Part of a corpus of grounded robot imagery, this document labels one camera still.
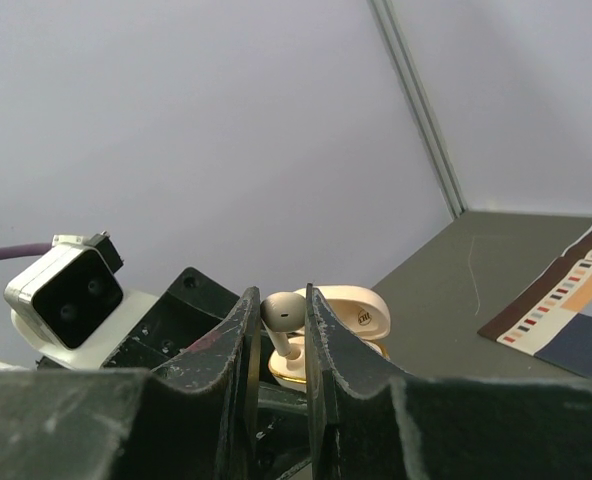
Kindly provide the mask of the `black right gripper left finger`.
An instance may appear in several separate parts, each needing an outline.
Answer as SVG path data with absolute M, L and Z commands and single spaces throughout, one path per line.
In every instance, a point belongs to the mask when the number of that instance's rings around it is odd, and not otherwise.
M 260 293 L 154 370 L 0 372 L 0 479 L 254 479 Z

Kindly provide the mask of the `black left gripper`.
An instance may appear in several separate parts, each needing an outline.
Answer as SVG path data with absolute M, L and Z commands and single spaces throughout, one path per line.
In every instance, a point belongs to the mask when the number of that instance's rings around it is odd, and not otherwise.
M 188 268 L 129 319 L 102 365 L 151 376 L 109 444 L 79 429 L 66 478 L 288 479 L 309 463 L 304 397 L 265 366 L 257 289 L 236 295 Z

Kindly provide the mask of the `beige case with black oval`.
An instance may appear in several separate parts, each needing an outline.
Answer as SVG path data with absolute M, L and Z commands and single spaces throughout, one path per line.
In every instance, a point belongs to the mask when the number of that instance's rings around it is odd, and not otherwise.
M 318 290 L 345 327 L 381 356 L 388 356 L 381 341 L 390 334 L 391 315 L 380 295 L 368 288 L 355 285 L 321 285 Z M 293 292 L 306 298 L 304 288 Z M 269 372 L 280 386 L 304 392 L 305 322 L 302 328 L 288 333 L 287 337 L 291 346 L 298 350 L 300 355 L 295 360 L 288 360 L 279 356 L 272 344 L 274 351 L 267 362 Z

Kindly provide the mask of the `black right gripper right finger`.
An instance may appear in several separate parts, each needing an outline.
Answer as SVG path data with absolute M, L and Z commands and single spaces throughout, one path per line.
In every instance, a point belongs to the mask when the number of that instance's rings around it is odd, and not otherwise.
M 306 289 L 317 479 L 592 479 L 592 381 L 417 378 Z

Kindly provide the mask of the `white earbud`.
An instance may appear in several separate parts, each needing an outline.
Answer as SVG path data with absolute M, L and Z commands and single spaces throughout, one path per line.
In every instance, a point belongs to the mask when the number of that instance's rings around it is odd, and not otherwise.
M 295 360 L 300 355 L 287 334 L 304 326 L 305 310 L 305 298 L 294 292 L 276 292 L 261 302 L 261 320 L 279 356 Z

